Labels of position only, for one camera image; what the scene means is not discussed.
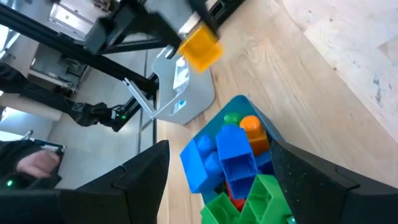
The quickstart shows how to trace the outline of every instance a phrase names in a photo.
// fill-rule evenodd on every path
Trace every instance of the wooden surface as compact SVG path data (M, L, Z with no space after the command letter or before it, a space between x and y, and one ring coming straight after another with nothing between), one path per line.
M170 140L159 223L200 223L179 153L233 96L244 94L287 142L398 187L398 1L246 0L220 29L216 100Z

